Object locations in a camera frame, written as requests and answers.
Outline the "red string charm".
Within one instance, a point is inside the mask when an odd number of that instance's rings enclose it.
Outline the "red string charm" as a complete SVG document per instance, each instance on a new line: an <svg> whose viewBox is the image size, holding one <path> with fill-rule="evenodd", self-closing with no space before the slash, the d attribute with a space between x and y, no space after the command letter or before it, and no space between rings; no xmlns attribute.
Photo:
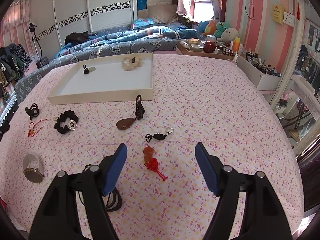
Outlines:
<svg viewBox="0 0 320 240"><path fill-rule="evenodd" d="M27 137L34 137L43 129L43 123L47 119L41 119L38 122L30 122Z"/></svg>

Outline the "black scrunchie with tag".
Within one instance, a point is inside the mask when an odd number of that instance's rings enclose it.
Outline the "black scrunchie with tag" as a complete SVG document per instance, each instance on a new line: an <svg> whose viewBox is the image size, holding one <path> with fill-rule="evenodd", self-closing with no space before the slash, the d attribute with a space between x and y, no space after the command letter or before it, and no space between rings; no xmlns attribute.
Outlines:
<svg viewBox="0 0 320 240"><path fill-rule="evenodd" d="M79 118L75 111L67 110L61 113L55 120L54 129L60 134L74 131L78 125Z"/></svg>

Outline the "orange stone red knot charm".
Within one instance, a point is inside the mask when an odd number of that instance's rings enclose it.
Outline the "orange stone red knot charm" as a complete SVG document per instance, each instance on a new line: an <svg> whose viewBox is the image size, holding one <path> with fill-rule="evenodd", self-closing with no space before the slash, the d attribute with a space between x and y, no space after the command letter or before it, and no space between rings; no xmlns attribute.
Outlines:
<svg viewBox="0 0 320 240"><path fill-rule="evenodd" d="M163 181L166 181L167 177L159 171L158 160L153 157L154 152L154 148L151 146L146 146L143 149L144 165L147 167L148 170L158 174Z"/></svg>

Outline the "black claw hair clip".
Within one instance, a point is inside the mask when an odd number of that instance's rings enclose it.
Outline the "black claw hair clip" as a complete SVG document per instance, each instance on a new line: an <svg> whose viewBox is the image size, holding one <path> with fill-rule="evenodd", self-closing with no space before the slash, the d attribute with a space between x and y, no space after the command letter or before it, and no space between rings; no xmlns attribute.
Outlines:
<svg viewBox="0 0 320 240"><path fill-rule="evenodd" d="M39 115L39 107L36 103L33 103L29 108L25 107L25 112L32 121L33 118L36 118Z"/></svg>

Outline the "silver bell black knot charm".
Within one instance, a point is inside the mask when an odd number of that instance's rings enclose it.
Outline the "silver bell black knot charm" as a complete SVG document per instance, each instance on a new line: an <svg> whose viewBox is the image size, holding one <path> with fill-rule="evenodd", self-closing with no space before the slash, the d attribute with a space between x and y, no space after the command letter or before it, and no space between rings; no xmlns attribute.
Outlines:
<svg viewBox="0 0 320 240"><path fill-rule="evenodd" d="M173 128L167 127L165 133L146 134L145 139L147 142L150 142L152 139L161 141L164 140L168 135L171 135L173 132Z"/></svg>

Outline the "white shallow tray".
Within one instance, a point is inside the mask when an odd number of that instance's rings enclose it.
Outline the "white shallow tray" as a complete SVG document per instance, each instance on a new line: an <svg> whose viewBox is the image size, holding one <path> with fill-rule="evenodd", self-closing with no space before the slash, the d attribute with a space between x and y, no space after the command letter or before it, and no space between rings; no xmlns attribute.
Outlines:
<svg viewBox="0 0 320 240"><path fill-rule="evenodd" d="M142 65L124 71L121 61L137 56ZM71 65L71 69L51 90L47 99L51 105L75 103L135 101L153 99L153 54L134 53L99 57Z"/></svg>

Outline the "pile of dark clothes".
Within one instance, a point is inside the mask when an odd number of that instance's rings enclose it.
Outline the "pile of dark clothes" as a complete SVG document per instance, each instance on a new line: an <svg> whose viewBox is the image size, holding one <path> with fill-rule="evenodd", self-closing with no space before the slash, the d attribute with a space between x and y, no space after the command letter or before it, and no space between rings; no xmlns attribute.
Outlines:
<svg viewBox="0 0 320 240"><path fill-rule="evenodd" d="M31 64L31 57L21 44L1 47L1 98L8 100L9 85L15 85Z"/></svg>

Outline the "cream lace scrunchie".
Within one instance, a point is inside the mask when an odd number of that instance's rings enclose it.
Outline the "cream lace scrunchie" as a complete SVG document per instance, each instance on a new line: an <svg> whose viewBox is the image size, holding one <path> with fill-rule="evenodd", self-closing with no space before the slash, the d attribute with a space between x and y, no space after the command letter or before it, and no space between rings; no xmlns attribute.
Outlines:
<svg viewBox="0 0 320 240"><path fill-rule="evenodd" d="M137 56L126 56L121 61L121 66L124 71L132 71L142 65L142 59Z"/></svg>

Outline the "tripod stand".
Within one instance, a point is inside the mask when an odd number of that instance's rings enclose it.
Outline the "tripod stand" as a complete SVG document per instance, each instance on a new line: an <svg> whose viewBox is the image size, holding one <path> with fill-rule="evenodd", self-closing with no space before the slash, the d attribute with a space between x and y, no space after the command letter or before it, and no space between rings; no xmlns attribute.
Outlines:
<svg viewBox="0 0 320 240"><path fill-rule="evenodd" d="M31 33L31 41L33 42L35 51L36 51L36 56L37 56L37 60L36 60L36 66L38 69L46 66L49 63L48 57L43 56L43 51L42 51L42 47L39 43L39 40L36 36L36 30L35 28L37 27L37 25L33 24L33 23L29 23L29 28L26 30L26 32L30 32Z"/></svg>

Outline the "orange bottle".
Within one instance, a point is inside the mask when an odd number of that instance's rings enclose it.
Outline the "orange bottle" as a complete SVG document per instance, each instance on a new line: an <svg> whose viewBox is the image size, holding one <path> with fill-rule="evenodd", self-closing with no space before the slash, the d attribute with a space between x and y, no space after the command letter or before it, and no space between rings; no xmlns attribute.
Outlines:
<svg viewBox="0 0 320 240"><path fill-rule="evenodd" d="M237 53L239 51L239 48L240 48L240 38L236 37L233 41L232 51L234 53Z"/></svg>

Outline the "red round jar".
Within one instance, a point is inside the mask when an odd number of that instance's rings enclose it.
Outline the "red round jar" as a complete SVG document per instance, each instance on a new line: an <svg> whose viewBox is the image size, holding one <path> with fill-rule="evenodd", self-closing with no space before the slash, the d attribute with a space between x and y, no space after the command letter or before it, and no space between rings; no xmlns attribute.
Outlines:
<svg viewBox="0 0 320 240"><path fill-rule="evenodd" d="M204 46L203 46L203 51L205 53L213 53L216 49L216 45L212 41L206 41Z"/></svg>

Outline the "white plush toy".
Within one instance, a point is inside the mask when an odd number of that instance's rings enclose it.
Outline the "white plush toy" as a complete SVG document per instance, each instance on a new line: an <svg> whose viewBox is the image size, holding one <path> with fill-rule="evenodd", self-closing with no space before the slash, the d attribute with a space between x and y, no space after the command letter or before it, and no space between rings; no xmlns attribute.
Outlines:
<svg viewBox="0 0 320 240"><path fill-rule="evenodd" d="M234 28L228 28L222 33L220 38L217 38L217 40L228 43L234 41L236 37L239 37L239 32Z"/></svg>

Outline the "orange plush toy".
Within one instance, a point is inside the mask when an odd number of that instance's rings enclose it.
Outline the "orange plush toy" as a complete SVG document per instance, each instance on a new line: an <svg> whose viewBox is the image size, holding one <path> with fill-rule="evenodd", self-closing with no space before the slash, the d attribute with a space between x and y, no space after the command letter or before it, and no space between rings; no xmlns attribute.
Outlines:
<svg viewBox="0 0 320 240"><path fill-rule="evenodd" d="M216 22L214 20L210 20L204 30L206 35L214 35L216 31Z"/></svg>

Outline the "white wardrobe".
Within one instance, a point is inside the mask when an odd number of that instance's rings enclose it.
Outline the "white wardrobe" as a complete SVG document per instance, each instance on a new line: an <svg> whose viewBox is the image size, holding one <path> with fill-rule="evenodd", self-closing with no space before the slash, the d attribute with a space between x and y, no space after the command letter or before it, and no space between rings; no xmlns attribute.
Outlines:
<svg viewBox="0 0 320 240"><path fill-rule="evenodd" d="M73 32L94 32L130 24L137 0L28 0L39 55L52 59Z"/></svg>

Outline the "beige pillow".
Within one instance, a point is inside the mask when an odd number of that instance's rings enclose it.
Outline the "beige pillow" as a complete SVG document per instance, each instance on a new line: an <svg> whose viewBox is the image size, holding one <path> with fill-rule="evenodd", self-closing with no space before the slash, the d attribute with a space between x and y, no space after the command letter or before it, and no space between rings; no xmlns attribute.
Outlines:
<svg viewBox="0 0 320 240"><path fill-rule="evenodd" d="M177 21L176 10L177 5L173 4L152 5L148 7L148 17L152 18L155 23L168 24Z"/></svg>

